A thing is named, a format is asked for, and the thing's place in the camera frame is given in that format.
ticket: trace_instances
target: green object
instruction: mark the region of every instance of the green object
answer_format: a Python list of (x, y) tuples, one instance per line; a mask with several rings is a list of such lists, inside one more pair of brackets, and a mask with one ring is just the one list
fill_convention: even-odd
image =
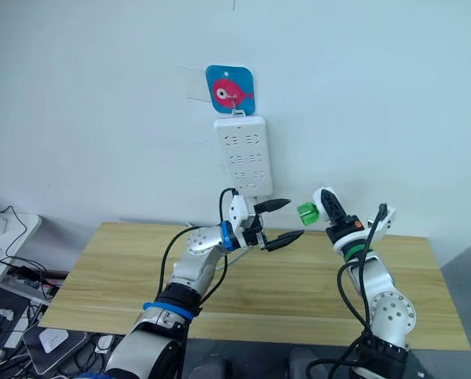
[(347, 254), (344, 256), (344, 261), (349, 261), (349, 259), (351, 259), (351, 257), (357, 253), (358, 251), (360, 250), (363, 250), (364, 249), (364, 244), (361, 244), (361, 245), (356, 245), (356, 246), (353, 246), (349, 249), (349, 251), (347, 252)]
[(304, 223), (304, 225), (311, 225), (320, 219), (320, 211), (317, 210), (313, 203), (302, 204), (297, 208), (297, 210), (300, 215), (301, 222)]

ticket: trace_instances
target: green ring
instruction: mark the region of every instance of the green ring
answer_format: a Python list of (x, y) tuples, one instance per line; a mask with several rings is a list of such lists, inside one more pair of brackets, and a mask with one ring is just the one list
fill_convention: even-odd
[(349, 249), (347, 254), (344, 256), (344, 261), (347, 262), (355, 253), (364, 249), (364, 245), (356, 245)]

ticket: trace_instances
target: wall socket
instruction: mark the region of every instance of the wall socket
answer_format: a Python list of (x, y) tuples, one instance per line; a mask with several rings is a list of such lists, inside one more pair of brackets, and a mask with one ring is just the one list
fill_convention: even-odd
[(226, 168), (243, 196), (273, 192), (267, 126), (263, 117), (221, 118), (214, 122)]

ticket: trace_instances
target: blue ring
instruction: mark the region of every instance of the blue ring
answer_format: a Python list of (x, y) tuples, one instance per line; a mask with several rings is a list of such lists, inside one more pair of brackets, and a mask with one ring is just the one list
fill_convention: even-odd
[(142, 309), (147, 310), (148, 308), (163, 308), (165, 310), (169, 310), (170, 312), (177, 313), (188, 320), (192, 320), (195, 318), (195, 315), (188, 310), (181, 308), (180, 306), (173, 306), (172, 304), (168, 304), (166, 302), (145, 302), (142, 306)]
[(223, 221), (221, 223), (221, 232), (222, 232), (222, 240), (223, 240), (223, 245), (226, 247), (227, 250), (229, 251), (234, 251), (234, 245), (232, 244), (232, 240), (230, 239), (230, 234), (228, 233), (228, 221)]

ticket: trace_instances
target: fish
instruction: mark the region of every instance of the fish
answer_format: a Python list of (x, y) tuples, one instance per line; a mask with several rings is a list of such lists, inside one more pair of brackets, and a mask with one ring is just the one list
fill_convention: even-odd
[(230, 79), (218, 79), (212, 86), (212, 97), (223, 107), (238, 107), (244, 99), (252, 99), (252, 93), (244, 93), (242, 88)]

